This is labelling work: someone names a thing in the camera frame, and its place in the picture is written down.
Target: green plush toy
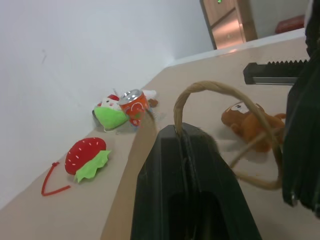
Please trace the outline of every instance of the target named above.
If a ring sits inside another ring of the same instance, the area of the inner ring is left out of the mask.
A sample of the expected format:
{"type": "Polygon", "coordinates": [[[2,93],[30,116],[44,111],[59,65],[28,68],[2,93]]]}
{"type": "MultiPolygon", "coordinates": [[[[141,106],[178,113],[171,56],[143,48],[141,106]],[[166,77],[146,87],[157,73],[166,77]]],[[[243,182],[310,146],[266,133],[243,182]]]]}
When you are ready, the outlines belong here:
{"type": "Polygon", "coordinates": [[[104,127],[104,130],[112,130],[128,120],[128,117],[118,105],[119,98],[116,95],[105,97],[93,110],[93,115],[104,127]]]}

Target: brown squirrel plush toy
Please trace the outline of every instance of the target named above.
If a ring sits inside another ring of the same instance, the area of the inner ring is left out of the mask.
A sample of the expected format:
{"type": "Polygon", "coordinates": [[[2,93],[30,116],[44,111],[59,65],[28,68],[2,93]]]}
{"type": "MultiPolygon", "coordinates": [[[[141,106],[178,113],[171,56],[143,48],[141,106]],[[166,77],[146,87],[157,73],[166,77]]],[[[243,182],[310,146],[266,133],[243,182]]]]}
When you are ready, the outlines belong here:
{"type": "MultiPolygon", "coordinates": [[[[284,128],[285,124],[281,119],[286,118],[285,113],[280,113],[275,116],[270,116],[265,113],[265,110],[259,105],[255,104],[263,113],[272,128],[284,128]]],[[[232,129],[232,131],[241,137],[246,143],[251,142],[264,128],[261,126],[258,119],[249,111],[243,102],[229,107],[222,114],[221,121],[232,129]]],[[[280,144],[283,143],[283,135],[279,134],[277,140],[280,144]]],[[[272,148],[269,140],[262,140],[258,142],[254,149],[259,153],[266,153],[272,148]]]]}

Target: white wall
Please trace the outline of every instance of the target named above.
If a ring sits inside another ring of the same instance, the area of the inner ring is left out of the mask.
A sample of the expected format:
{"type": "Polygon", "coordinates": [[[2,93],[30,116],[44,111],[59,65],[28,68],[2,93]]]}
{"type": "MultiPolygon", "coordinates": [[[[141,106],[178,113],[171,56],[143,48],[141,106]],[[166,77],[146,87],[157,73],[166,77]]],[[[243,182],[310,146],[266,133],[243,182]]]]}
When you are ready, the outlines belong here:
{"type": "Polygon", "coordinates": [[[304,15],[309,0],[250,0],[258,38],[275,34],[280,21],[304,15]]]}
{"type": "Polygon", "coordinates": [[[0,208],[93,129],[112,88],[212,49],[199,0],[2,0],[0,208]]]}

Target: orange soda can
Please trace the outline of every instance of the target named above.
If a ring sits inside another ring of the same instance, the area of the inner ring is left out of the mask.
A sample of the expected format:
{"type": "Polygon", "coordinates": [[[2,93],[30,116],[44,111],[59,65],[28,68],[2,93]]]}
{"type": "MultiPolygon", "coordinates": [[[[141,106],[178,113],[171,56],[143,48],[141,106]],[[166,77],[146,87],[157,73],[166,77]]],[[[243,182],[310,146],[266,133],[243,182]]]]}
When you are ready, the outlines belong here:
{"type": "Polygon", "coordinates": [[[122,111],[129,117],[130,123],[138,127],[145,114],[150,109],[147,98],[142,90],[134,89],[122,95],[118,102],[122,111]]]}

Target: rope handle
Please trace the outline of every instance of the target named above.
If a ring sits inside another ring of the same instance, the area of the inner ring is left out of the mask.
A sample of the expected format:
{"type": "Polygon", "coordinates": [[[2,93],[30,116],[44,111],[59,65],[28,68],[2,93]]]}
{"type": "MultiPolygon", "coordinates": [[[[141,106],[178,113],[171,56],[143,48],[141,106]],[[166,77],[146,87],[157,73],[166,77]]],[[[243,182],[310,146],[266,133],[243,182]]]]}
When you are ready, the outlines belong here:
{"type": "Polygon", "coordinates": [[[176,129],[176,133],[178,136],[182,134],[182,118],[183,118],[183,109],[187,102],[188,97],[191,93],[198,93],[205,90],[213,91],[216,93],[220,93],[223,95],[228,95],[235,97],[236,99],[242,101],[246,107],[249,109],[251,113],[259,120],[262,127],[265,129],[265,132],[258,135],[252,142],[248,144],[243,151],[240,152],[238,156],[234,158],[231,163],[231,168],[233,168],[236,163],[243,157],[245,153],[247,153],[255,144],[262,141],[265,138],[269,138],[272,141],[272,151],[278,168],[278,177],[276,181],[265,181],[256,177],[248,176],[245,173],[235,172],[238,179],[241,179],[251,185],[254,185],[258,188],[266,189],[266,190],[277,190],[282,186],[282,176],[283,176],[283,168],[282,168],[282,152],[280,149],[280,145],[275,137],[275,133],[281,131],[281,129],[277,129],[275,131],[272,130],[268,121],[262,112],[257,108],[257,106],[251,101],[251,99],[246,96],[241,91],[236,88],[221,83],[217,81],[199,81],[195,82],[189,87],[187,87],[178,97],[174,104],[173,116],[174,116],[174,125],[176,129]]]}

